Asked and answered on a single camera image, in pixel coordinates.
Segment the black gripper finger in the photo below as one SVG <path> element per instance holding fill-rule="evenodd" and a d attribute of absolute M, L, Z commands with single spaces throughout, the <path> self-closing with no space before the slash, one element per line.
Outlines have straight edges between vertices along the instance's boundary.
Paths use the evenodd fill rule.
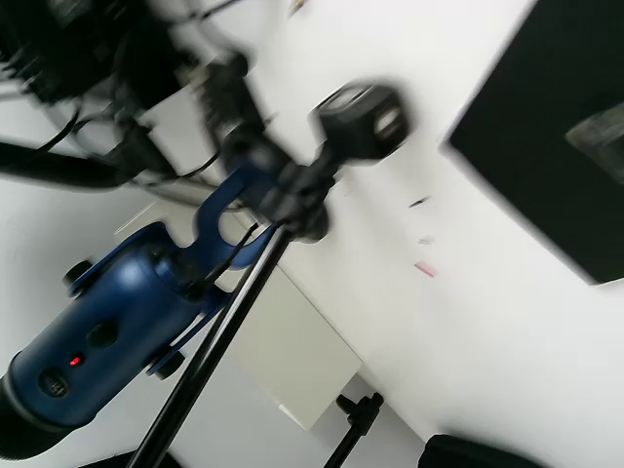
<path fill-rule="evenodd" d="M 451 435 L 435 435 L 425 444 L 419 468 L 538 468 L 539 464 L 499 448 Z"/>

